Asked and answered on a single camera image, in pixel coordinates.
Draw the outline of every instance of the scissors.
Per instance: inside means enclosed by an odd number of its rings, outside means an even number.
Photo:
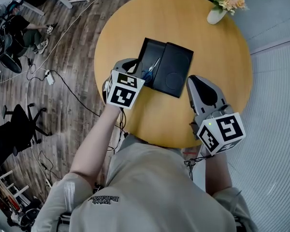
[[[144,71],[145,74],[142,77],[142,79],[145,80],[145,83],[149,83],[152,80],[152,78],[153,78],[153,70],[156,67],[156,65],[158,64],[159,60],[160,60],[160,58],[158,58],[156,60],[156,62],[152,66],[150,66],[150,68],[148,69],[148,71],[146,71],[146,72]]]

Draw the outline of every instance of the office chair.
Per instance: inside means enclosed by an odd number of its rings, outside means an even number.
[[[38,131],[39,133],[41,133],[42,135],[46,137],[52,135],[51,132],[46,133],[41,128],[37,127],[36,125],[36,122],[39,116],[41,115],[41,113],[46,112],[46,108],[45,107],[41,108],[38,111],[37,115],[34,118],[32,118],[30,108],[33,106],[34,106],[33,103],[30,103],[27,106],[29,117],[27,117],[24,109],[19,104],[16,105],[13,112],[7,111],[6,106],[4,106],[3,111],[2,111],[3,119],[5,119],[6,115],[12,115],[11,124],[14,128],[14,135],[17,135],[19,138],[22,139],[20,142],[17,143],[21,147],[25,147],[26,142],[30,142],[32,137],[34,138],[34,141],[36,144],[41,143],[41,139],[37,139],[36,131]]]
[[[0,165],[9,157],[10,154],[17,152],[13,144],[13,128],[11,122],[0,126]]]

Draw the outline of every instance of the gray t-shirt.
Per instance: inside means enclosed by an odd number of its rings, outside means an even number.
[[[94,195],[77,174],[55,183],[31,231],[56,231],[67,211],[70,232],[235,232],[237,225],[257,230],[236,188],[211,197],[191,181],[180,155],[139,143],[112,157],[106,187]]]

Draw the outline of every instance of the person sitting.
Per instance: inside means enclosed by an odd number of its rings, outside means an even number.
[[[7,30],[20,44],[20,48],[16,50],[17,56],[22,56],[26,50],[31,47],[35,54],[42,54],[47,48],[48,39],[42,41],[42,35],[39,29],[47,29],[47,25],[38,26],[28,22],[19,15],[20,4],[17,1],[12,1],[7,6]]]

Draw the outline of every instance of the person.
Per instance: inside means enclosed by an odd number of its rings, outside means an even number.
[[[72,213],[70,232],[257,231],[244,198],[232,187],[225,153],[206,160],[204,192],[178,151],[130,134],[111,159],[105,188],[92,194],[119,114],[118,107],[106,105],[31,231],[56,231],[66,212]]]
[[[6,8],[8,13],[7,30],[14,36],[14,39],[21,47],[18,47],[16,52],[20,57],[24,55],[26,50],[31,47],[35,54],[42,54],[47,48],[48,39],[42,41],[39,29],[47,29],[47,25],[38,26],[28,22],[24,17],[19,15],[20,4],[17,1],[12,1]]]

